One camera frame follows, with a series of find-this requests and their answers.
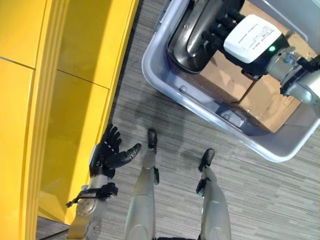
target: yellow cabinet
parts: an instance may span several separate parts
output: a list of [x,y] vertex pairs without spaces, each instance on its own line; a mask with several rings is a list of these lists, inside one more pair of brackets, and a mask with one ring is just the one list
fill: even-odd
[[57,71],[46,138],[39,214],[71,223],[75,198],[88,176],[108,89]]
[[70,0],[58,69],[111,89],[137,0]]
[[0,233],[3,239],[16,240],[19,237],[33,72],[30,68],[0,59]]
[[37,213],[73,220],[137,5],[0,0],[1,239],[35,239]]
[[36,67],[46,0],[0,0],[0,57]]

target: cardboard box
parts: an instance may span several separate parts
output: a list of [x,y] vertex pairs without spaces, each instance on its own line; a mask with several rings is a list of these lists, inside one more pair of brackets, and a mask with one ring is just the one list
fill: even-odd
[[179,75],[220,103],[241,100],[253,83],[241,73],[239,66],[228,61],[219,51],[199,74],[180,72]]
[[275,133],[296,110],[300,102],[280,94],[280,83],[270,77],[255,83],[239,103],[235,113],[252,125]]
[[[283,34],[288,31],[283,25],[248,1],[245,2],[241,13],[244,15],[255,14],[274,24]],[[312,48],[298,34],[293,34],[288,42],[291,46],[295,46],[296,51],[303,57],[316,56]],[[258,82],[252,84],[238,103],[231,104],[231,106],[236,109],[238,115],[246,118],[251,124],[275,133],[300,104],[297,99],[280,94],[280,87],[278,80],[270,75],[265,75]]]
[[[241,13],[245,16],[255,14],[275,25],[283,34],[288,31],[248,1],[245,1]],[[291,46],[295,46],[303,57],[316,56],[298,34],[293,34],[288,42]],[[199,74],[189,75],[181,72],[180,75],[216,101],[234,108],[238,115],[251,124],[273,133],[286,122],[300,104],[293,97],[281,95],[280,83],[270,75],[253,82],[241,73],[239,66],[228,61],[219,51]]]

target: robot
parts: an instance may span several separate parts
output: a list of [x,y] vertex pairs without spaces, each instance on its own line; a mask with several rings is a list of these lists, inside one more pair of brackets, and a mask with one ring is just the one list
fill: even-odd
[[[76,216],[70,225],[66,240],[96,240],[101,232],[101,220],[108,199],[115,197],[118,189],[111,182],[115,169],[131,162],[141,149],[141,144],[119,152],[121,143],[117,127],[109,125],[100,143],[94,147],[89,164],[90,183],[79,195],[67,203],[67,207],[77,204]],[[157,132],[148,130],[148,150],[142,162],[140,175],[136,181],[129,206],[125,230],[125,240],[187,240],[155,236],[155,191],[160,182],[156,168]],[[202,173],[196,193],[203,197],[201,231],[198,240],[230,240],[231,226],[228,205],[217,178],[211,170],[215,155],[208,149],[198,167]]]

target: yellow panel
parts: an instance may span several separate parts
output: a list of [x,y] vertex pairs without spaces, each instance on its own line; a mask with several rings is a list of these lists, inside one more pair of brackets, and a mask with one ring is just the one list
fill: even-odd
[[0,0],[0,56],[36,67],[46,0]]
[[39,214],[70,224],[66,203],[86,183],[108,89],[57,71],[39,196]]
[[137,0],[71,0],[58,69],[110,89]]
[[17,240],[33,70],[0,59],[0,233]]

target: robotic arm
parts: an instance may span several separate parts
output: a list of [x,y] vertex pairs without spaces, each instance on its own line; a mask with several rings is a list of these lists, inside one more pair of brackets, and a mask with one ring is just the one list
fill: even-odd
[[119,152],[121,143],[117,127],[108,125],[100,143],[93,148],[90,163],[90,183],[83,186],[78,196],[68,202],[76,206],[76,216],[70,225],[66,240],[96,240],[101,232],[101,220],[107,200],[116,197],[118,188],[111,182],[116,168],[131,162],[141,149],[138,143],[127,151]]
[[310,105],[320,118],[320,56],[303,58],[266,20],[239,13],[245,0],[197,0],[190,4],[167,45],[169,59],[199,73],[216,51],[258,81],[271,75],[280,92]]

